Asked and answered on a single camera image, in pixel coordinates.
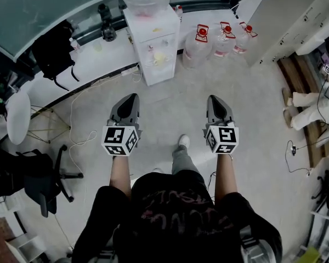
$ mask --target concrete floor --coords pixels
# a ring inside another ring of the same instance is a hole
[[[215,171],[216,156],[210,152],[203,138],[206,121],[206,101],[209,95],[221,97],[232,108],[235,122],[240,128],[240,144],[234,153],[234,166],[239,191],[250,201],[254,210],[272,223],[280,232],[284,254],[288,255],[305,240],[314,202],[310,197],[317,191],[317,176],[309,178],[305,170],[293,174],[286,167],[284,154],[286,143],[293,140],[297,147],[305,145],[302,131],[288,129],[282,110],[281,88],[285,80],[276,64],[249,68],[243,58],[229,55],[220,66],[208,61],[200,70],[189,71],[182,67],[178,57],[175,77],[147,87],[128,75],[104,83],[84,92],[73,104],[73,141],[87,139],[92,130],[98,137],[81,147],[74,147],[71,154],[85,174],[83,180],[68,180],[67,188],[75,201],[68,203],[62,194],[58,196],[58,218],[69,242],[74,245],[87,221],[98,188],[108,185],[112,158],[101,148],[102,128],[106,124],[112,106],[122,97],[137,93],[140,96],[140,128],[143,130],[139,147],[130,159],[132,179],[162,168],[170,173],[171,152],[178,137],[186,133],[191,139],[189,154],[208,183]],[[70,119],[71,102],[77,95],[57,104],[54,109],[67,122]],[[31,126],[47,124],[45,117],[32,120]],[[59,147],[72,145],[65,133],[50,145],[27,137],[14,146],[9,141],[10,152],[38,148],[55,160]],[[288,155],[291,169],[308,167],[307,148],[299,150],[295,157]],[[61,167],[77,173],[68,152],[64,152]],[[214,178],[210,186],[214,195]],[[21,192],[25,207],[19,211],[28,231],[40,235],[47,254],[53,259],[65,256],[68,242],[55,217],[41,216],[39,206]]]

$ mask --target black sleeve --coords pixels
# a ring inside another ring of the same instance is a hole
[[[98,190],[88,222],[73,250],[73,263],[87,263],[99,255],[114,229],[128,215],[130,200],[119,189],[104,186]]]
[[[224,213],[239,230],[249,225],[252,236],[267,241],[274,251],[276,262],[281,262],[282,245],[278,230],[257,215],[247,199],[239,193],[230,193],[216,205],[216,209]]]

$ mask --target brown shoe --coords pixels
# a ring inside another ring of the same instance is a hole
[[[286,125],[291,129],[292,128],[292,126],[291,126],[292,117],[290,115],[290,111],[288,109],[285,109],[283,111],[283,116],[284,116],[284,120],[285,120]]]
[[[284,104],[285,104],[285,106],[287,106],[287,100],[289,98],[292,98],[292,94],[290,93],[290,91],[287,88],[282,88],[281,93],[283,94]]]

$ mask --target bag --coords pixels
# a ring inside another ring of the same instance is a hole
[[[75,62],[71,59],[70,51],[73,50],[70,44],[73,28],[66,20],[56,25],[46,34],[35,40],[32,46],[33,55],[39,68],[44,73],[44,78],[53,80],[57,86],[61,86],[56,77],[58,74],[73,66]],[[72,77],[79,82],[71,69]]]

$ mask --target shoe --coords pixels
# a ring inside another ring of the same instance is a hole
[[[178,145],[184,145],[186,149],[190,146],[190,138],[186,134],[182,134],[179,138]]]
[[[283,94],[285,106],[288,106],[287,102],[288,102],[289,98],[292,98],[291,92],[287,88],[282,88],[281,93]]]
[[[284,120],[285,120],[286,125],[291,129],[292,128],[292,126],[291,126],[292,117],[290,115],[290,111],[288,109],[285,109],[283,111],[283,116],[284,116]]]
[[[164,173],[164,171],[160,168],[155,168],[152,170],[153,173]]]

